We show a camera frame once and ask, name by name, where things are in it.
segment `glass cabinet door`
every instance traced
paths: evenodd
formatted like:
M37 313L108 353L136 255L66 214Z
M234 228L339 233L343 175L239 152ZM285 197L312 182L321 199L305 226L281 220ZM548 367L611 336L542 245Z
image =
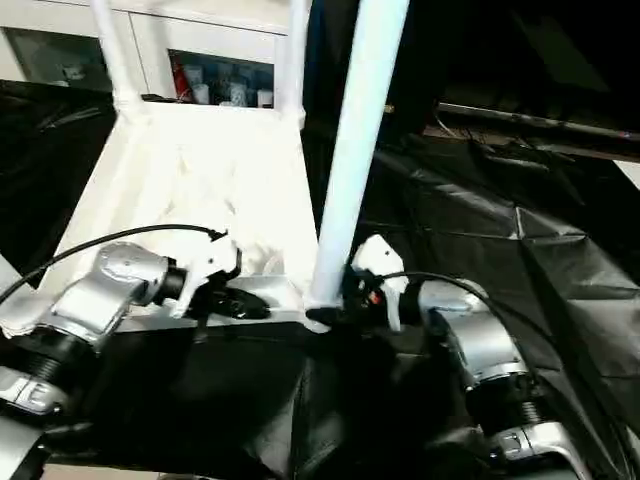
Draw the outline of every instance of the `glass cabinet door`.
M114 11L112 18L131 79L147 93L129 14ZM0 79L110 91L91 8L0 0Z
M273 65L168 51L176 98L201 105L273 108Z
M5 27L24 81L111 91L97 38Z

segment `black fabric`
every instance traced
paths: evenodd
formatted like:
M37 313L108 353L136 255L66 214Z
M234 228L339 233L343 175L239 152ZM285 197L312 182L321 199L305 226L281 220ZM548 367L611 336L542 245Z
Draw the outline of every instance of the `black fabric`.
M632 478L640 232L620 213L639 200L612 162L414 138L378 153L358 240L382 233L407 268L482 285L592 466Z
M0 81L0 252L51 258L111 132L110 94Z

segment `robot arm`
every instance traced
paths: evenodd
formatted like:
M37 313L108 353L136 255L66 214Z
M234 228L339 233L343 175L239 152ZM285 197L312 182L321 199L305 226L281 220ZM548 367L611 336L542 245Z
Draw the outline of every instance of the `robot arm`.
M434 318L446 323L448 343L462 367L467 408L482 427L492 456L517 463L559 455L579 480L591 480L516 343L488 306L443 281L424 282L417 303L425 324Z
M198 299L200 286L215 284L216 275L223 284L239 273L237 250L227 237L205 253L204 264L186 270L135 244L112 243L99 251L86 276L46 308L29 308L27 299L3 310L3 319L13 321L3 330L13 336L0 366L6 407L0 415L0 480L40 478L46 459L42 431L31 425L70 409L75 393L91 385L100 351L131 306L173 299L171 316L178 319ZM32 307L35 302L42 300L31 300Z

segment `black plastic sheet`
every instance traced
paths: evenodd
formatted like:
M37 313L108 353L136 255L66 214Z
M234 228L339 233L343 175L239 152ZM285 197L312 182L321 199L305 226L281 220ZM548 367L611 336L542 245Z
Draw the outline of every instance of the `black plastic sheet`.
M3 171L26 176L3 197L0 251L27 268L55 247L113 111L106 95L11 88ZM305 138L316 212L331 148ZM414 139L377 152L356 244L381 233L407 268L482 285L597 478L626 480L626 425L640 432L638 200L611 162ZM79 414L51 426L54 458L216 478L493 478L424 343L419 327L119 334Z
M0 252L51 258L115 121L110 94L0 81Z
M633 478L638 201L609 161L414 137L377 153L358 236L382 233L409 269L482 285L590 465Z

